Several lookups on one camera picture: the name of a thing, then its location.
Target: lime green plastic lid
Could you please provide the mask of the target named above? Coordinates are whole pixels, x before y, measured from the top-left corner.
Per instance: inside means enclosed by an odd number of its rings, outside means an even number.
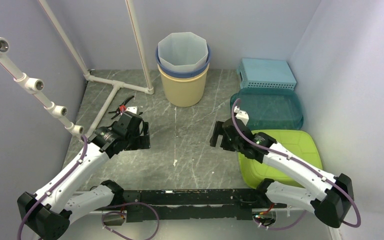
[[[253,130],[252,132],[263,132],[270,135],[293,154],[297,155],[316,168],[323,169],[319,152],[317,151],[312,137],[308,133],[300,130],[283,129]],[[238,158],[243,180],[253,189],[255,189],[264,179],[273,179],[282,184],[302,187],[295,180],[280,170],[264,163],[261,164],[256,160],[248,159],[241,153],[238,153]]]

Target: green plastic container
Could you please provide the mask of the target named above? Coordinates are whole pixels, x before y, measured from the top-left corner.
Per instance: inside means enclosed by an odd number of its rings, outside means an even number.
[[[240,98],[240,109],[248,113],[251,130],[300,130],[304,124],[300,101],[286,88],[243,88],[230,98],[230,109]]]
[[[282,129],[254,130],[252,132],[263,132],[272,136],[293,154],[316,168],[323,169],[319,152],[317,151],[312,137],[308,133],[299,130]],[[238,154],[238,158],[243,180],[253,189],[255,189],[264,179],[273,179],[282,184],[302,187],[291,177],[271,166],[264,163],[261,164],[253,159],[248,159],[241,153]]]

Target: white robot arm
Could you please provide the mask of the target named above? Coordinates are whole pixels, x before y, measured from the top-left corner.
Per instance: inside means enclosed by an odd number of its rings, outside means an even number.
[[[233,106],[232,118],[216,122],[210,146],[215,147],[218,136],[222,135],[220,146],[224,150],[240,152],[249,159],[276,168],[304,187],[289,186],[266,178],[256,188],[262,201],[307,210],[333,228],[339,228],[342,223],[351,227],[360,225],[352,182],[348,176],[335,176],[314,167],[263,132],[253,134],[246,127],[248,114],[240,110],[236,102]],[[351,205],[356,210],[357,224],[344,222]]]
[[[22,225],[26,224],[43,239],[56,240],[70,224],[84,215],[108,205],[123,204],[124,190],[111,180],[81,195],[73,194],[113,155],[150,148],[149,125],[136,113],[137,107],[128,107],[111,126],[96,129],[87,140],[84,156],[81,150],[56,177],[34,194],[24,192],[17,200]]]

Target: black metal base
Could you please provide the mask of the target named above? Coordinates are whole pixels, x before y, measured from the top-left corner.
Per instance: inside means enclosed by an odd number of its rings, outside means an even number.
[[[126,203],[142,202],[157,211],[161,220],[236,218],[252,220],[252,209],[268,208],[271,202],[261,201],[251,188],[190,190],[124,190]],[[275,208],[285,208],[277,204]],[[101,211],[114,211],[102,207]],[[127,223],[155,220],[154,213],[141,205],[126,206]]]
[[[17,200],[21,218],[27,214],[30,208],[37,202],[35,195],[24,192]],[[43,206],[41,203],[34,209],[25,223],[44,240],[57,240],[69,228],[71,211],[62,210],[59,213],[50,210],[51,206]]]

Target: light purple wall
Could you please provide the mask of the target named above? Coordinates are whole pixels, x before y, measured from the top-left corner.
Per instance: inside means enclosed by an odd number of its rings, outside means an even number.
[[[8,39],[12,61],[30,77],[43,79],[45,95],[66,106],[74,120],[85,80],[40,5],[0,0],[0,37]],[[61,170],[70,138],[0,66],[0,240],[16,238],[18,196],[34,193]]]
[[[170,33],[205,38],[211,68],[236,69],[241,58],[286,60],[320,0],[135,0],[146,59]],[[89,68],[142,68],[125,1],[49,1]]]
[[[384,0],[322,1],[289,63],[303,129],[326,170],[352,179],[362,225],[343,239],[384,239]]]

